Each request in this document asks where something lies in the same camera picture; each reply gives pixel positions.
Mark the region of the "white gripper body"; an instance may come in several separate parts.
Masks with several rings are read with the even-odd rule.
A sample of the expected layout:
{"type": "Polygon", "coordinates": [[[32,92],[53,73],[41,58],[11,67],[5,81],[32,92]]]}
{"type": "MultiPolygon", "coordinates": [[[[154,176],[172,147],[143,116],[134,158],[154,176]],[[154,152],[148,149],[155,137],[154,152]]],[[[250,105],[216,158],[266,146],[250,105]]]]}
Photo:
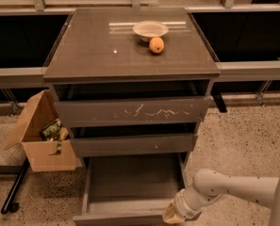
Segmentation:
{"type": "Polygon", "coordinates": [[[196,219],[202,213],[202,208],[218,201],[222,195],[210,196],[199,192],[194,186],[181,189],[173,200],[173,210],[182,220],[196,219]]]}

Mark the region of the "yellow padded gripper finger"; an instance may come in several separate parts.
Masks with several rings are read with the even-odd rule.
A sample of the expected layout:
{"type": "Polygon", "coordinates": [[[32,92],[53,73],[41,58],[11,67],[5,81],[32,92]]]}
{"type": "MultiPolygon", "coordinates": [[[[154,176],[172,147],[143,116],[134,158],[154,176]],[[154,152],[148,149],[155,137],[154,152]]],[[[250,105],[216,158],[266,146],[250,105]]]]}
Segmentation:
{"type": "Polygon", "coordinates": [[[173,202],[170,202],[162,213],[162,219],[167,224],[179,224],[184,222],[184,219],[178,216],[175,212],[173,202]]]}

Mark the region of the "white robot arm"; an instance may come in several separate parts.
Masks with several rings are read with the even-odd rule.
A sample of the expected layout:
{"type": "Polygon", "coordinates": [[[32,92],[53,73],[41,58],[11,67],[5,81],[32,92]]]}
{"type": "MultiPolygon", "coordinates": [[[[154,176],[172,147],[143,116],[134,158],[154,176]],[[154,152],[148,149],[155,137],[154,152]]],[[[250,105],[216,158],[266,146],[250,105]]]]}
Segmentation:
{"type": "Polygon", "coordinates": [[[271,209],[269,226],[280,226],[280,177],[228,176],[211,169],[198,170],[192,184],[178,191],[162,214],[165,223],[182,223],[201,214],[201,208],[223,195],[271,209]]]}

